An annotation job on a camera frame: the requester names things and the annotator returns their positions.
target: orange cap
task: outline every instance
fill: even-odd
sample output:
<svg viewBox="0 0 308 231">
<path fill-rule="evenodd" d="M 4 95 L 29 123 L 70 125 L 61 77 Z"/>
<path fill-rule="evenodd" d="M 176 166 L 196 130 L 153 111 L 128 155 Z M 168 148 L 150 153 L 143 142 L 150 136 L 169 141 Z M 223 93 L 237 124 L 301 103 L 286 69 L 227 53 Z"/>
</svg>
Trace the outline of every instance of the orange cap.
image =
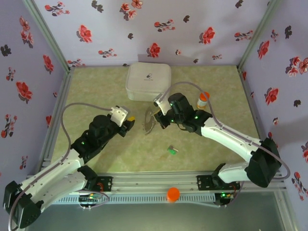
<svg viewBox="0 0 308 231">
<path fill-rule="evenodd" d="M 206 94 L 206 96 L 207 96 L 208 98 L 210 98 L 210 94 L 209 94 L 208 92 L 204 92 L 204 93 Z M 207 99 L 206 99 L 206 97 L 203 95 L 203 93 L 200 94 L 200 99 L 201 99 L 202 101 L 207 101 Z"/>
<path fill-rule="evenodd" d="M 176 202 L 180 197 L 180 191 L 177 188 L 170 188 L 167 192 L 167 200 L 171 203 Z"/>
</svg>

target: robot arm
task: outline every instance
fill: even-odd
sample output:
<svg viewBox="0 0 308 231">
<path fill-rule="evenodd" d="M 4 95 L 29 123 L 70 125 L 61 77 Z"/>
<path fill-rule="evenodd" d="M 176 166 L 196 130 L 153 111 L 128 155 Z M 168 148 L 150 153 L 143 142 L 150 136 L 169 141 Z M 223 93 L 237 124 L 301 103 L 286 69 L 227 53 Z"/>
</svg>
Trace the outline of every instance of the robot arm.
<svg viewBox="0 0 308 231">
<path fill-rule="evenodd" d="M 114 107 L 111 115 L 96 116 L 89 129 L 71 145 L 66 159 L 63 160 L 62 156 L 20 184 L 12 181 L 6 186 L 3 207 L 8 213 L 19 194 L 30 186 L 14 210 L 13 220 L 19 228 L 32 224 L 48 206 L 66 194 L 82 189 L 92 190 L 97 174 L 85 164 L 99 154 L 116 134 L 125 137 L 135 122 L 134 118 L 127 119 L 128 114 L 129 110 L 125 107 Z"/>
<path fill-rule="evenodd" d="M 181 93 L 171 95 L 168 100 L 160 102 L 161 95 L 155 99 L 155 106 L 160 111 L 154 116 L 165 129 L 175 123 L 182 126 L 181 130 L 197 133 L 200 136 L 213 139 L 231 149 L 244 159 L 239 164 L 221 164 L 212 174 L 213 183 L 222 186 L 234 181 L 250 180 L 254 184 L 266 188 L 281 166 L 275 158 L 251 143 L 239 139 L 236 135 L 246 137 L 248 140 L 259 143 L 279 157 L 276 144 L 266 138 L 264 141 L 255 139 L 224 125 L 222 127 L 213 119 L 212 115 L 203 110 L 194 110 L 186 97 Z M 228 128 L 232 134 L 223 129 Z"/>
</svg>

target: green mottled surface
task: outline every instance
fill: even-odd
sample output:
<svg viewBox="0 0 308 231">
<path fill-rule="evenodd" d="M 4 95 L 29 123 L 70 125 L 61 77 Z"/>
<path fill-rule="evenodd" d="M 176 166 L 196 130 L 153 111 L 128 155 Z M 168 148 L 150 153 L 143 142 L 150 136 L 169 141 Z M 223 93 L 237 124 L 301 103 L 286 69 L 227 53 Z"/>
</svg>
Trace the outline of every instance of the green mottled surface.
<svg viewBox="0 0 308 231">
<path fill-rule="evenodd" d="M 235 66 L 172 67 L 172 83 L 190 81 L 210 93 L 218 119 L 244 134 L 257 137 L 256 128 Z M 162 130 L 157 124 L 144 135 L 142 123 L 151 102 L 131 101 L 127 97 L 126 67 L 87 67 L 74 72 L 66 104 L 91 103 L 110 108 L 124 105 L 135 116 L 133 129 L 122 138 L 115 136 L 88 165 L 100 172 L 214 170 L 224 162 L 237 163 L 241 158 L 221 144 L 178 129 L 171 125 Z M 171 93 L 181 92 L 195 107 L 199 92 L 192 86 L 176 86 Z M 96 115 L 106 112 L 85 106 L 72 106 L 64 115 L 64 124 L 74 141 L 88 129 Z M 67 149 L 66 137 L 60 128 L 53 160 Z M 173 145 L 179 152 L 172 155 Z"/>
</svg>

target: floral wallpaper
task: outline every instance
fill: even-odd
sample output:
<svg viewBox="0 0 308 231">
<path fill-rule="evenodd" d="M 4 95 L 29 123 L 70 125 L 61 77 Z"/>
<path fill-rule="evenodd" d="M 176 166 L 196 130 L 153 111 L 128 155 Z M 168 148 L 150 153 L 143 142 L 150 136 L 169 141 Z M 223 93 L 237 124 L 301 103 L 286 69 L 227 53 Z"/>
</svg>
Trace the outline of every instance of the floral wallpaper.
<svg viewBox="0 0 308 231">
<path fill-rule="evenodd" d="M 33 174 L 52 122 L 64 70 L 19 0 L 1 2 L 0 200 L 5 186 Z M 0 209 L 0 230 L 8 214 Z"/>
<path fill-rule="evenodd" d="M 34 2 L 69 66 L 222 65 L 240 62 L 269 0 Z"/>
<path fill-rule="evenodd" d="M 308 230 L 307 8 L 307 1 L 282 1 L 242 69 L 261 135 L 276 142 L 291 170 L 285 183 L 303 231 Z"/>
</svg>

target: white plastic box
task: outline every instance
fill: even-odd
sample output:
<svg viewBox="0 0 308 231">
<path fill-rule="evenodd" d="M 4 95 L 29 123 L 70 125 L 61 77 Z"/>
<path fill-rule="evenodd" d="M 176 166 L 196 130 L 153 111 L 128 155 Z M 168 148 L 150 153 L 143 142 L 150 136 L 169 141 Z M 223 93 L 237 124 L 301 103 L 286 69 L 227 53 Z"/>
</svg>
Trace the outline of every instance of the white plastic box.
<svg viewBox="0 0 308 231">
<path fill-rule="evenodd" d="M 153 102 L 170 86 L 171 68 L 167 64 L 134 63 L 129 67 L 126 91 L 130 100 Z"/>
</svg>

